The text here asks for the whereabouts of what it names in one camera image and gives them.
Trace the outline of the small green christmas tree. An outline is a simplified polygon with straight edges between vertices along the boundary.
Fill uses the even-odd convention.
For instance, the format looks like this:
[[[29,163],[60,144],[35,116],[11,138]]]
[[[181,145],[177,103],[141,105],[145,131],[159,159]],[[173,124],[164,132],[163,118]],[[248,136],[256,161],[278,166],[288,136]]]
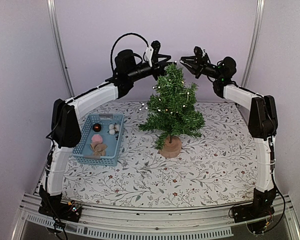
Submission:
[[[153,93],[147,102],[146,122],[139,125],[143,132],[160,131],[154,142],[157,150],[161,150],[168,136],[186,135],[192,138],[202,136],[205,126],[203,114],[195,109],[197,103],[196,83],[186,85],[183,69],[173,64],[159,76]]]

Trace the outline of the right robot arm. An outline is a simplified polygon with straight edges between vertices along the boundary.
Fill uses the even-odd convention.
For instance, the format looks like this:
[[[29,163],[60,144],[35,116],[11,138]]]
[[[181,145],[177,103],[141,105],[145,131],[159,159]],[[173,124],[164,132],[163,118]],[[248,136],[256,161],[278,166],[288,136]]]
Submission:
[[[217,64],[212,64],[207,54],[199,54],[182,56],[180,63],[197,79],[202,75],[213,78],[213,91],[218,97],[230,100],[249,112],[248,130],[254,140],[257,153],[257,182],[253,190],[252,204],[235,206],[233,215],[259,218],[272,214],[271,206],[277,194],[274,169],[278,118],[274,97],[254,93],[238,86],[232,80],[237,72],[237,64],[232,57],[227,56]]]

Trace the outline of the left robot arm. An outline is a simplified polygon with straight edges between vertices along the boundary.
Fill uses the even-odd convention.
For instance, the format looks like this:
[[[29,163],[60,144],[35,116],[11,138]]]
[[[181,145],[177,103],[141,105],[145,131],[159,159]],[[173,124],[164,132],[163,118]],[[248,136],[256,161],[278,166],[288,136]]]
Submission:
[[[170,55],[159,51],[158,47],[148,46],[140,63],[136,63],[138,54],[131,49],[122,50],[116,57],[110,57],[112,77],[76,97],[54,102],[51,132],[46,136],[51,140],[51,148],[39,188],[41,207],[53,217],[60,217],[65,211],[66,205],[61,202],[62,180],[68,158],[82,139],[79,119],[94,108],[127,95],[136,81],[162,76],[164,68],[172,62]]]

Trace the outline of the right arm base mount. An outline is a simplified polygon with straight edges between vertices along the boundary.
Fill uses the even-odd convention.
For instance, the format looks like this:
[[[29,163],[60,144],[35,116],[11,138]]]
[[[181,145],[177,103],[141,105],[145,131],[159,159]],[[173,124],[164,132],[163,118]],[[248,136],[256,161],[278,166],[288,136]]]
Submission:
[[[228,216],[234,219],[235,223],[246,222],[247,229],[254,235],[264,234],[273,221],[275,210],[273,206],[255,212],[252,204],[235,204],[229,211]]]

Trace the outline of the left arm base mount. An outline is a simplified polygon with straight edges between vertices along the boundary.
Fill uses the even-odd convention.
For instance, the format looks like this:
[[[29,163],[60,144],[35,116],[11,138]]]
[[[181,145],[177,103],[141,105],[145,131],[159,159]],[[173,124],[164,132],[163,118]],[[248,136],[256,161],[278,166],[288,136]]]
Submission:
[[[82,214],[82,205],[74,201],[62,203],[58,200],[42,200],[38,212],[60,220],[78,223]]]

